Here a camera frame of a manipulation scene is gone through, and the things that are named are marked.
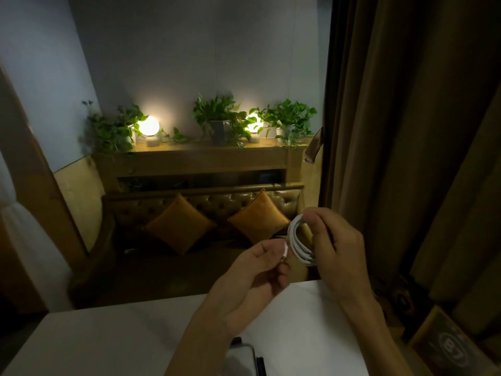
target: orange cushion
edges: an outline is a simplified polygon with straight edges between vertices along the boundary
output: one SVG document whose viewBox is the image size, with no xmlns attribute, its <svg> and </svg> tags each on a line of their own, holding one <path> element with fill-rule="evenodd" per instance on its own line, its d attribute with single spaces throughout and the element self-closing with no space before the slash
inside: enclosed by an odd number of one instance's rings
<svg viewBox="0 0 501 376">
<path fill-rule="evenodd" d="M 263 189 L 250 204 L 228 219 L 253 244 L 271 238 L 291 222 Z"/>
<path fill-rule="evenodd" d="M 165 241 L 174 251 L 184 255 L 214 227 L 216 223 L 178 194 L 163 214 L 149 222 L 145 229 Z"/>
</svg>

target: sofa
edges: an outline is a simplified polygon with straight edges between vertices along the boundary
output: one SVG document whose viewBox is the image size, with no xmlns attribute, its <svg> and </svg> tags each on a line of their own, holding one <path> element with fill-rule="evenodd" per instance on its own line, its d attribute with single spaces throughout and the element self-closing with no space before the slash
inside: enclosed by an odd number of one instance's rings
<svg viewBox="0 0 501 376">
<path fill-rule="evenodd" d="M 303 188 L 301 183 L 287 183 L 105 195 L 98 238 L 82 269 L 74 273 L 69 296 L 76 308 L 87 308 L 207 293 L 237 256 L 252 246 L 228 218 L 265 189 L 292 220 L 304 208 Z M 178 192 L 217 223 L 183 256 L 144 230 Z M 297 234 L 311 246 L 307 229 Z M 287 229 L 276 234 L 285 235 Z M 291 282 L 311 278 L 308 268 L 293 256 L 288 262 Z"/>
</svg>

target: coiled cable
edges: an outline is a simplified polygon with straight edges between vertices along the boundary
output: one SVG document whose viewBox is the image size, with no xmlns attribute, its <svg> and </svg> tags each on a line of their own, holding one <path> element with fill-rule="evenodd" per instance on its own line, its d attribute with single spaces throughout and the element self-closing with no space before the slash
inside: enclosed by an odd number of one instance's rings
<svg viewBox="0 0 501 376">
<path fill-rule="evenodd" d="M 302 214 L 297 215 L 289 225 L 289 229 L 287 230 L 288 244 L 292 253 L 294 253 L 299 262 L 311 267 L 317 264 L 315 254 L 303 243 L 301 243 L 296 234 L 297 228 L 304 223 L 302 218 Z M 287 244 L 285 245 L 285 254 L 287 254 Z"/>
</svg>

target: tufted sofa backrest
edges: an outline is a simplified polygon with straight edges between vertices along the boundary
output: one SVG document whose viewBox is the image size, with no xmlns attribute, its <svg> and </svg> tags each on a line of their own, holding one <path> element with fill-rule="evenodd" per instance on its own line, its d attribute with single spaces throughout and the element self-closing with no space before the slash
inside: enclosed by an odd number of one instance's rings
<svg viewBox="0 0 501 376">
<path fill-rule="evenodd" d="M 245 208 L 261 189 L 265 189 L 277 208 L 289 219 L 297 215 L 302 184 L 238 186 L 214 189 L 189 189 L 181 191 L 155 191 L 120 193 L 107 196 L 117 226 L 124 239 L 132 242 L 147 240 L 143 228 L 162 214 L 180 192 L 188 202 L 217 227 L 207 235 L 207 240 L 227 240 L 241 236 L 228 222 L 228 218 Z"/>
</svg>

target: right hand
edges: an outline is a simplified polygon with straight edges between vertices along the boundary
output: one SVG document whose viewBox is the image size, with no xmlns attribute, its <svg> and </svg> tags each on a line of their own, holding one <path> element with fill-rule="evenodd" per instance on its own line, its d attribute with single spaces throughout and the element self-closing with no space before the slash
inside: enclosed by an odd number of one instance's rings
<svg viewBox="0 0 501 376">
<path fill-rule="evenodd" d="M 313 233 L 320 277 L 340 304 L 371 300 L 362 234 L 329 208 L 306 208 L 303 221 Z"/>
</svg>

